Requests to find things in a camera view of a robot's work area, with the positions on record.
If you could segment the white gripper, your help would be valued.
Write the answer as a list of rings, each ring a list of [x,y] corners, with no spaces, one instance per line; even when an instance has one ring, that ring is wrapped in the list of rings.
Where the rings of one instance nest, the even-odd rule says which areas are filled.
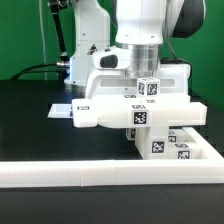
[[[94,53],[85,97],[135,94],[137,82],[149,78],[153,78],[149,93],[153,87],[161,93],[187,93],[191,65],[180,58],[161,59],[160,53],[160,45],[113,46]]]

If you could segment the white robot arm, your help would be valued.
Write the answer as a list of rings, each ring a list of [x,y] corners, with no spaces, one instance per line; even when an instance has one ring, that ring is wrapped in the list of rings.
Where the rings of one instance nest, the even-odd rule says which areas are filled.
[[[112,0],[115,17],[98,0],[70,0],[76,50],[65,82],[87,98],[111,94],[186,93],[189,62],[163,58],[170,39],[188,38],[203,25],[205,0]],[[110,44],[110,22],[117,26]]]

